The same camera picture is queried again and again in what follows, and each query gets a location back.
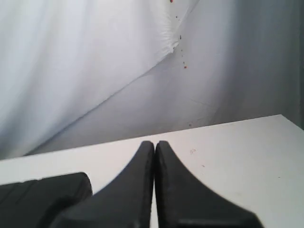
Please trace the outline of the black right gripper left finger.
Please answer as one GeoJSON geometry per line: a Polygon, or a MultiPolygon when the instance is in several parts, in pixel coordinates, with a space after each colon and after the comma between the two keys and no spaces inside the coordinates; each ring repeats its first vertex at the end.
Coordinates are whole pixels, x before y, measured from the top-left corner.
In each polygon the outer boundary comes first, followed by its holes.
{"type": "Polygon", "coordinates": [[[143,141],[126,167],[103,189],[64,210],[53,228],[148,228],[154,177],[154,145],[143,141]]]}

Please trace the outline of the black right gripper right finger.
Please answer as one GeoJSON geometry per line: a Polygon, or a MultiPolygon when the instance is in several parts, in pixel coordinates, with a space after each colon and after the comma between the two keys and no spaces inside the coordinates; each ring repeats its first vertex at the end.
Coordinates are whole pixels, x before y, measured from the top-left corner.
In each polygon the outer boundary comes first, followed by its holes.
{"type": "Polygon", "coordinates": [[[155,194],[161,228],[259,228],[258,217],[218,195],[180,161],[167,141],[155,151],[155,194]]]}

